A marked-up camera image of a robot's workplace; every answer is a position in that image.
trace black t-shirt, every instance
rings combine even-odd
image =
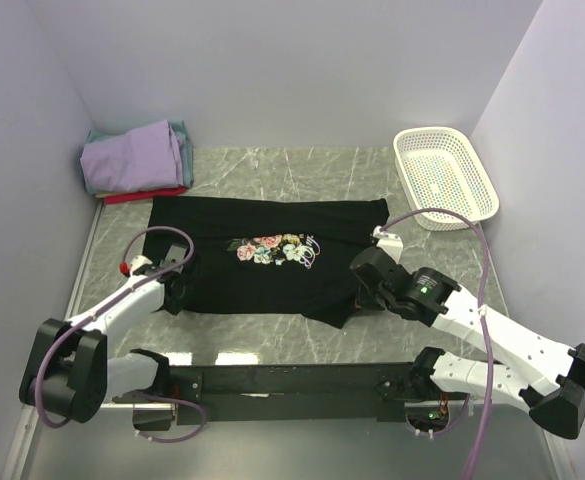
[[[158,197],[149,226],[179,228],[194,240],[183,309],[203,313],[301,313],[341,328],[356,310],[351,260],[388,218],[384,199],[279,203]],[[167,255],[172,233],[148,233],[143,254]]]

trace red connector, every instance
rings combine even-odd
[[[127,263],[125,263],[125,262],[121,262],[121,263],[119,264],[119,271],[120,271],[120,272],[121,272],[123,275],[125,275],[126,277],[129,277],[129,276],[130,276],[130,267],[129,267],[129,266],[128,266],[128,264],[127,264]]]

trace teal folded cloth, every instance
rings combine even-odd
[[[194,182],[194,175],[193,175],[193,158],[194,152],[192,150],[192,142],[188,137],[188,131],[185,129],[185,122],[183,120],[168,120],[168,123],[172,127],[174,131],[174,135],[176,136],[177,140],[179,141],[179,151],[181,153],[181,163],[183,164],[183,186],[187,188],[192,187],[192,183]],[[90,131],[88,135],[88,139],[86,140],[87,143],[94,143],[100,142],[103,140],[107,140],[108,138],[116,137],[116,135],[106,135],[105,133],[98,132],[96,130]],[[110,193],[110,192],[103,192],[100,190],[94,190],[90,187],[90,185],[85,184],[85,188],[91,195],[96,195],[97,193]]]

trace purple folded shirt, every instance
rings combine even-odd
[[[183,185],[181,152],[163,120],[83,147],[86,183],[104,192],[138,192]]]

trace folded clothing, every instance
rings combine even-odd
[[[81,166],[90,193],[190,186],[192,145],[183,122],[163,120],[118,136],[90,132]]]
[[[228,198],[155,198],[149,226],[194,240],[183,272],[182,309],[202,313],[301,313],[342,327],[357,311],[359,281],[350,262],[372,245],[388,218],[385,200],[278,203]],[[170,232],[148,232],[143,254],[165,259]]]

